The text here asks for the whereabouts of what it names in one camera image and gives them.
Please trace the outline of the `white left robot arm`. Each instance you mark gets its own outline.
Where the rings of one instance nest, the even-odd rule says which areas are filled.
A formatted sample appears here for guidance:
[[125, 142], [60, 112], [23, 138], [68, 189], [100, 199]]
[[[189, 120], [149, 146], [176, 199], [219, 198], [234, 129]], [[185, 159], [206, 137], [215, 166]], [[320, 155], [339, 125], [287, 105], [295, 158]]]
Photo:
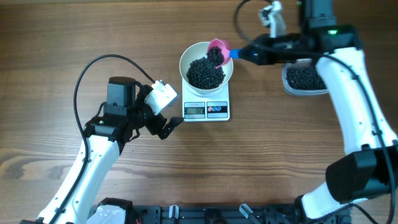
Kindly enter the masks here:
[[165, 119], [161, 111], [178, 97], [162, 81], [141, 85], [128, 77], [111, 77], [106, 101], [82, 128], [82, 144], [58, 192], [36, 223], [140, 223], [132, 202], [106, 198], [93, 207], [103, 180], [125, 145], [147, 128], [167, 138], [183, 118]]

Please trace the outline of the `pink scoop blue handle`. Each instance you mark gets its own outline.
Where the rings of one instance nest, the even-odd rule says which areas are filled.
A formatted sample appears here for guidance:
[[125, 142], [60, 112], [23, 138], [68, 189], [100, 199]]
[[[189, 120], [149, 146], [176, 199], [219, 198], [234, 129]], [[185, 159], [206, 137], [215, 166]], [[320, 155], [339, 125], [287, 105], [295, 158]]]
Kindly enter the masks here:
[[216, 68], [226, 65], [231, 59], [240, 59], [239, 49], [231, 49], [227, 41], [217, 38], [210, 42], [206, 56]]

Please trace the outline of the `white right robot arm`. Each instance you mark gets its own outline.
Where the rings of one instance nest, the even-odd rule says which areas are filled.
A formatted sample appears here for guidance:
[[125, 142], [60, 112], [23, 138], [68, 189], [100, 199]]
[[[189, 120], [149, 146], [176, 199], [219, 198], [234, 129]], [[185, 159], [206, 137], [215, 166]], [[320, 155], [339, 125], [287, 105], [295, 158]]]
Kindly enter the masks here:
[[396, 209], [397, 134], [386, 121], [366, 71], [358, 31], [337, 24], [330, 1], [300, 1], [300, 33], [287, 34], [279, 1], [259, 17], [270, 32], [248, 44], [240, 58], [273, 65], [309, 58], [332, 100], [343, 133], [345, 156], [326, 168], [325, 182], [296, 200], [299, 222], [315, 223], [365, 200], [390, 196]]

